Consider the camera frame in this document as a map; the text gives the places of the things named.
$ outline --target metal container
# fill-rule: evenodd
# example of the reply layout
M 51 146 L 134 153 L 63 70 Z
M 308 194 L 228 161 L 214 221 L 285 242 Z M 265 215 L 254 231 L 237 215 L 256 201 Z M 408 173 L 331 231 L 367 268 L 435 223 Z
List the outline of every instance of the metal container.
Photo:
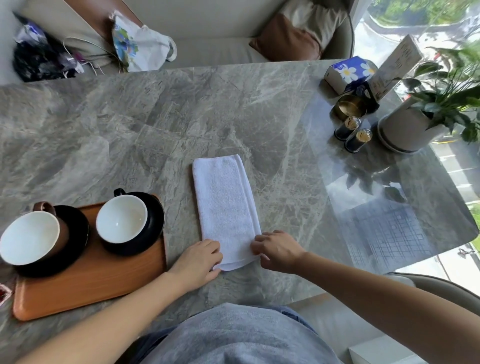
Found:
M 372 132 L 370 129 L 358 129 L 345 141 L 345 149 L 350 153 L 357 153 L 371 139 Z
M 337 139 L 347 140 L 348 137 L 358 128 L 360 128 L 361 120 L 355 116 L 349 116 L 345 119 L 342 125 L 340 125 L 334 132 L 333 135 Z
M 367 104 L 361 97 L 355 95 L 344 95 L 338 99 L 333 107 L 335 114 L 341 121 L 349 116 L 361 118 L 367 113 Z

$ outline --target gold ashtray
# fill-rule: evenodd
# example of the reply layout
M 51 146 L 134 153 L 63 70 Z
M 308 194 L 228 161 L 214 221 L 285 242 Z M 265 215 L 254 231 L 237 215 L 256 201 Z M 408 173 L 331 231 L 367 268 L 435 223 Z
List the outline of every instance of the gold ashtray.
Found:
M 365 116 L 367 104 L 358 96 L 344 95 L 338 99 L 333 110 L 341 121 L 345 121 L 350 116 L 357 118 Z

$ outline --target white cord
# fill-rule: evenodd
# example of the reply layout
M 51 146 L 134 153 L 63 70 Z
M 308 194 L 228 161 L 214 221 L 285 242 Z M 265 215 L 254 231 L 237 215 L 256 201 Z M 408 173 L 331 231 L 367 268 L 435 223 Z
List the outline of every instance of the white cord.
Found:
M 119 63 L 119 73 L 121 73 L 121 61 L 120 61 L 120 58 L 118 58 L 118 56 L 117 56 L 115 53 L 112 53 L 112 52 L 110 52 L 109 50 L 106 50 L 105 48 L 99 46 L 98 44 L 95 44 L 95 43 L 93 43 L 93 42 L 90 42 L 89 40 L 77 38 L 77 37 L 75 37 L 75 36 L 66 36 L 66 37 L 63 39 L 62 44 L 63 44 L 63 47 L 65 48 L 65 50 L 67 51 L 67 53 L 70 54 L 72 57 L 73 57 L 73 55 L 69 52 L 69 50 L 68 50 L 67 47 L 65 46 L 65 40 L 66 40 L 66 39 L 77 39 L 77 40 L 81 40 L 81 41 L 83 41 L 83 42 L 92 44 L 92 45 L 94 45 L 95 47 L 100 48 L 102 51 L 104 51 L 104 52 L 106 52 L 106 53 L 111 54 L 112 56 L 114 56 L 114 57 L 117 59 L 117 61 L 118 61 L 118 63 Z M 105 56 L 95 55 L 95 56 L 93 56 L 93 57 L 105 57 Z M 93 63 L 91 62 L 92 60 L 85 59 L 85 61 L 86 61 L 86 62 L 85 62 L 84 64 L 87 64 L 87 63 L 88 63 L 88 64 L 92 67 L 93 72 L 95 72 L 95 76 L 97 76 L 95 67 L 93 66 Z M 95 63 L 95 64 L 96 64 L 97 68 L 104 74 L 102 68 L 98 65 L 98 63 Z

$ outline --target salt shaker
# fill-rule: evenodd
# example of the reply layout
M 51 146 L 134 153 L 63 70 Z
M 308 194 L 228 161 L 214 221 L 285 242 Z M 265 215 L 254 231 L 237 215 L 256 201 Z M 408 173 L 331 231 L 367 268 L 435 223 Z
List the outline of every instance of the salt shaker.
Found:
M 345 149 L 350 153 L 357 153 L 371 139 L 372 132 L 370 129 L 358 129 L 345 141 Z
M 344 123 L 340 125 L 334 132 L 333 135 L 337 139 L 347 140 L 348 137 L 358 128 L 360 128 L 361 121 L 355 116 L 349 116 L 345 119 Z

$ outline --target white flower print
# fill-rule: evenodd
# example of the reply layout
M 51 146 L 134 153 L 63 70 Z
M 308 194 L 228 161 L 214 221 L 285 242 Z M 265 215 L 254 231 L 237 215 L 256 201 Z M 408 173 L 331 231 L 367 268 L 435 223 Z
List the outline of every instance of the white flower print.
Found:
M 366 63 L 360 63 L 360 67 L 363 68 L 363 75 L 365 77 L 368 77 L 371 74 L 375 73 L 375 70 L 372 67 L 370 67 L 369 65 L 367 65 Z
M 357 81 L 359 78 L 355 74 L 355 71 L 357 70 L 355 67 L 350 67 L 348 68 L 346 64 L 342 64 L 344 66 L 344 69 L 340 70 L 340 74 L 342 75 L 342 78 L 345 80 L 347 84 L 349 84 L 352 81 Z

